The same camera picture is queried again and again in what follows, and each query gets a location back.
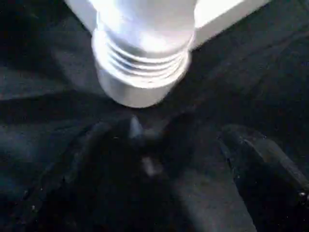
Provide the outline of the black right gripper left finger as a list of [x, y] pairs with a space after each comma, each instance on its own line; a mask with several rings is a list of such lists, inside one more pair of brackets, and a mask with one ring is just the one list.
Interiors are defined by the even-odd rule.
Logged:
[[132, 223], [132, 127], [119, 121], [79, 136], [36, 183], [33, 232], [125, 232]]

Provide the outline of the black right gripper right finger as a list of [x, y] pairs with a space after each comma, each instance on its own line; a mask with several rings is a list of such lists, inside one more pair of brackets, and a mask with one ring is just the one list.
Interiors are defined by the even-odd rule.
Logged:
[[273, 139], [225, 125], [221, 151], [257, 231], [309, 230], [309, 180]]

